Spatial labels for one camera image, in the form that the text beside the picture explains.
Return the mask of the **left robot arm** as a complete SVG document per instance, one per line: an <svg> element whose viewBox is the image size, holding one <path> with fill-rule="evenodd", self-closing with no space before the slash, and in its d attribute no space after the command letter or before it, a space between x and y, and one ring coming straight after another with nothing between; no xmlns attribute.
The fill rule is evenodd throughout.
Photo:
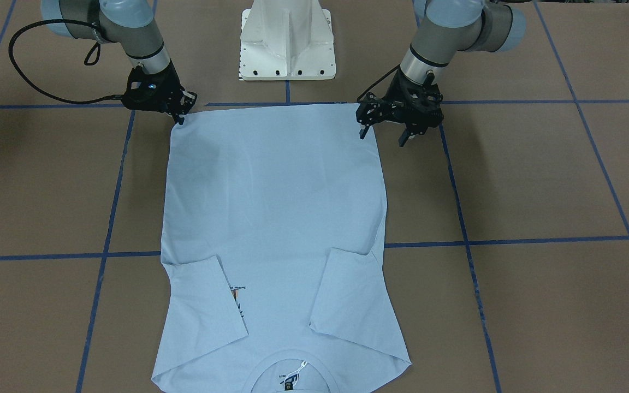
<svg viewBox="0 0 629 393"><path fill-rule="evenodd" d="M403 124L402 147L442 124L440 77L458 52L504 52L519 43L526 18L507 1L415 1L419 26L400 64L386 72L384 96L367 88L357 98L360 139L382 122Z"/></svg>

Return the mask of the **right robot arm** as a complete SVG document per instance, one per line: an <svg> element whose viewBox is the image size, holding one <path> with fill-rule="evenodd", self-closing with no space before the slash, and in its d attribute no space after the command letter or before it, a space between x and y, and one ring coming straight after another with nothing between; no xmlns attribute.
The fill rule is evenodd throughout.
<svg viewBox="0 0 629 393"><path fill-rule="evenodd" d="M120 43L132 70L125 92L115 99L130 110L167 114L184 122L197 95L182 87L147 1L42 1L43 20L62 37Z"/></svg>

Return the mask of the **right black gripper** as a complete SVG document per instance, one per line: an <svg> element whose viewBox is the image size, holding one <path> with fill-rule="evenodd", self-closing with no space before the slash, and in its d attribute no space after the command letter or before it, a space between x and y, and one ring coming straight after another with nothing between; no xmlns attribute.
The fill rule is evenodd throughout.
<svg viewBox="0 0 629 393"><path fill-rule="evenodd" d="M145 74L137 66L130 71L121 103L130 110L145 110L175 116L183 125L185 115L197 101L197 93L187 91L180 82L173 62L157 74Z"/></svg>

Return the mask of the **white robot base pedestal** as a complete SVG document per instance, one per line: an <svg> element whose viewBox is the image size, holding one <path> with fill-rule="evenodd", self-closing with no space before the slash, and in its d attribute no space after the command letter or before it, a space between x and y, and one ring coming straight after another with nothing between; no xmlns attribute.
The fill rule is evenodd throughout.
<svg viewBox="0 0 629 393"><path fill-rule="evenodd" d="M332 17L319 1L254 1L240 21L240 80L335 78Z"/></svg>

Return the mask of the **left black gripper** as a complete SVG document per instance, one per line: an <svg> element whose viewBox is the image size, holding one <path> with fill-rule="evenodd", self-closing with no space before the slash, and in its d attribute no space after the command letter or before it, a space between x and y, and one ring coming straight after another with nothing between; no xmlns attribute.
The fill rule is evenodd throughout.
<svg viewBox="0 0 629 393"><path fill-rule="evenodd" d="M377 84L394 75L384 97L371 92ZM444 120L441 109L443 95L432 72L422 72L422 83L407 78L400 69L391 69L370 85L356 100L356 121L360 124L359 139L364 140L372 125L381 122L404 124L399 147L404 147L412 132L438 127Z"/></svg>

